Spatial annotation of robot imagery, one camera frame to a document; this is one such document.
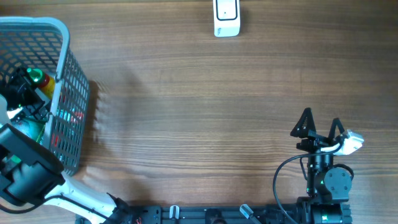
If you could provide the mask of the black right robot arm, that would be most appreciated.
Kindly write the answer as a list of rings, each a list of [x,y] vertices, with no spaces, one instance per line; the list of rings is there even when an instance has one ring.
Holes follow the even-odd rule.
[[[336,156],[347,156],[358,150],[364,140],[362,136],[345,130],[340,119],[332,121],[329,134],[317,133],[312,109],[305,108],[290,135],[301,139],[296,148],[305,154],[294,157],[301,164],[307,181],[307,196],[299,197],[295,209],[284,212],[292,223],[352,223],[349,192],[354,172],[345,164],[335,164]]]

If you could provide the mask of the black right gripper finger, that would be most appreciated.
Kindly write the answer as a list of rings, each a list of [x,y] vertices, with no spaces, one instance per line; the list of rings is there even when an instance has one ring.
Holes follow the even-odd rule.
[[[316,133],[315,122],[313,120],[312,109],[305,108],[299,121],[290,132],[292,137],[308,138]]]
[[[339,118],[335,118],[332,121],[331,128],[328,134],[328,139],[333,140],[340,137],[345,132],[343,124]]]

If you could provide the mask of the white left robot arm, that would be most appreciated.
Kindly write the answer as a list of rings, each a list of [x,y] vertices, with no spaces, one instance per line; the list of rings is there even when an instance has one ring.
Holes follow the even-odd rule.
[[[6,122],[1,126],[1,198],[17,206],[10,214],[43,205],[76,215],[76,223],[132,223],[133,212],[120,198],[97,192],[64,173],[62,163],[39,143]]]

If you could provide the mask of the green 3M gloves packet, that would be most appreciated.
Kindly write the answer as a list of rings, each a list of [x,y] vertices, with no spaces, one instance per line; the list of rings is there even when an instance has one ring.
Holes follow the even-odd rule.
[[[24,118],[18,121],[13,121],[11,124],[41,146],[43,145],[46,122]]]

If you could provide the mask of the red sauce bottle green cap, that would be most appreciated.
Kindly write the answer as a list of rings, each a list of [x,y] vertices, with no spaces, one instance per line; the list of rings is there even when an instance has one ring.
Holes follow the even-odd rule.
[[[27,73],[34,85],[51,100],[55,91],[55,79],[39,68],[28,68]]]

